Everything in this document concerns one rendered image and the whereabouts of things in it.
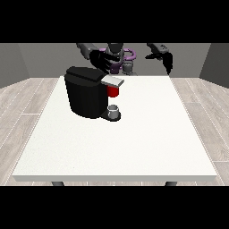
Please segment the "pale grey machine lid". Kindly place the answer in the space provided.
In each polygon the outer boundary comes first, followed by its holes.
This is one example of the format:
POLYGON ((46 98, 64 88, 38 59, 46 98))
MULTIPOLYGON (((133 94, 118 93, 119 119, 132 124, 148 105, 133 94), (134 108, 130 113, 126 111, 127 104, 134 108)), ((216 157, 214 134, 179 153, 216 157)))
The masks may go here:
POLYGON ((124 80, 116 78, 114 76, 106 75, 101 80, 101 83, 109 87, 119 88, 124 83, 124 80))

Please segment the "small grey cup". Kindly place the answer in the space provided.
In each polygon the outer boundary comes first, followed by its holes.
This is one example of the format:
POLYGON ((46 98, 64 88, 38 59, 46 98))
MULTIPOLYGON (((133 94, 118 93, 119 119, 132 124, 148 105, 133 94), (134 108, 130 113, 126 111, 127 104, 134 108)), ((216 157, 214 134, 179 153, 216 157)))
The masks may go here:
POLYGON ((107 108, 107 112, 108 112, 108 117, 111 119, 115 119, 118 117, 119 115, 119 108, 117 105, 110 105, 107 108))

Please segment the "red pod holder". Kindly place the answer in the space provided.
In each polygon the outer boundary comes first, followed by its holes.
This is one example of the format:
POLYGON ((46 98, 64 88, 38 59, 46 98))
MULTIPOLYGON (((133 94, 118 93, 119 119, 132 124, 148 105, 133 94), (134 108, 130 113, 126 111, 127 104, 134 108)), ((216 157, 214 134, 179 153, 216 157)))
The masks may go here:
POLYGON ((111 98, 115 98, 119 95, 119 89, 115 87, 108 86, 107 87, 107 95, 111 98))

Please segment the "black coffee machine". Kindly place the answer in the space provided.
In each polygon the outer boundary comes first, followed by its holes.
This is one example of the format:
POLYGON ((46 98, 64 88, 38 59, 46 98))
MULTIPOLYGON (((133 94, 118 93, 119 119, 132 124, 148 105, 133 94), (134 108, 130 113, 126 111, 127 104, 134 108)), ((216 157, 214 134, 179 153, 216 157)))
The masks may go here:
POLYGON ((99 69, 72 66, 64 75, 65 86, 71 110, 84 118, 104 118, 110 122, 121 119, 121 113, 115 119, 108 117, 107 85, 101 83, 106 76, 99 69))

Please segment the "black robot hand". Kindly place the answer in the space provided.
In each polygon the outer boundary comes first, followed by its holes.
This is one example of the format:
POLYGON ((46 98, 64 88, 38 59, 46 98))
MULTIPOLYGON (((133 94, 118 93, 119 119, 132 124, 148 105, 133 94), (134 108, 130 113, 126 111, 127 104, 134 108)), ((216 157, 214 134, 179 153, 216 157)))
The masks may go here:
POLYGON ((150 54, 146 56, 146 59, 161 60, 167 74, 170 74, 173 69, 173 55, 170 52, 150 54))
POLYGON ((92 50, 89 54, 89 60, 94 67, 108 74, 112 65, 111 61, 119 62, 120 58, 99 50, 92 50))

